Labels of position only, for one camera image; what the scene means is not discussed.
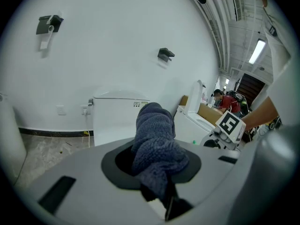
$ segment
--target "cardboard box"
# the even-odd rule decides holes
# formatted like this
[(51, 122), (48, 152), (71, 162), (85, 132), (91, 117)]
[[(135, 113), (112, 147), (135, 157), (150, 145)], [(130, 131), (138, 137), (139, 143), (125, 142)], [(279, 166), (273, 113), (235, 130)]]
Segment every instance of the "cardboard box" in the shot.
[[(184, 95), (179, 105), (185, 106), (187, 102), (188, 102), (188, 96)], [(219, 111), (218, 109), (209, 108), (208, 106), (202, 103), (200, 104), (198, 114), (214, 126), (216, 125), (216, 121), (218, 121), (218, 119), (223, 115), (222, 112)]]

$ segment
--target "ceiling light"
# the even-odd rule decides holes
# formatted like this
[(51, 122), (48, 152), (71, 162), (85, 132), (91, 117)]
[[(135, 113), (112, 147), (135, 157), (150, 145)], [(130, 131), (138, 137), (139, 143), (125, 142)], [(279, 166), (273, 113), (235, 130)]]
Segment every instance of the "ceiling light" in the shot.
[(249, 63), (254, 64), (256, 59), (258, 58), (258, 56), (261, 54), (264, 46), (266, 45), (266, 42), (259, 39), (257, 44), (256, 44), (256, 48), (254, 49), (254, 52), (249, 60)]

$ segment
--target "ceiling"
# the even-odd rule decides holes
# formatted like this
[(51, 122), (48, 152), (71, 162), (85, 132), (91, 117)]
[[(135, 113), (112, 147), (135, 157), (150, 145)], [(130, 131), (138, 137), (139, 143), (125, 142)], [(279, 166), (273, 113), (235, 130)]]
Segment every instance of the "ceiling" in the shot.
[(248, 62), (258, 39), (267, 42), (263, 28), (267, 17), (262, 1), (206, 0), (205, 4), (200, 4), (197, 0), (194, 2), (215, 41), (221, 75), (236, 81), (246, 73), (270, 85), (273, 82), (273, 71), (268, 43), (254, 64)]

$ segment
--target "electrical outlet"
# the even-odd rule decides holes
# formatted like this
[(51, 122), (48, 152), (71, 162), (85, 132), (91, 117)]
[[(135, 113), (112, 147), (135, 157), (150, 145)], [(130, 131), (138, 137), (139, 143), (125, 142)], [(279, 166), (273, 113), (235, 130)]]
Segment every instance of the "electrical outlet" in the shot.
[(66, 115), (64, 105), (56, 105), (56, 110), (58, 115)]
[(90, 107), (89, 106), (81, 105), (80, 107), (81, 107), (81, 114), (82, 115), (84, 115), (84, 110), (87, 110), (88, 111), (87, 115), (90, 115)]

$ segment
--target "toilet tank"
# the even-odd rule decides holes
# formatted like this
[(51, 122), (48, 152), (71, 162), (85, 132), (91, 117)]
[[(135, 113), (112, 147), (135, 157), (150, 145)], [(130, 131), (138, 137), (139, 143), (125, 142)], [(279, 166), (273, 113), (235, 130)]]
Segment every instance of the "toilet tank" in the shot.
[(134, 90), (103, 87), (93, 96), (95, 146), (135, 136), (135, 122), (149, 99)]

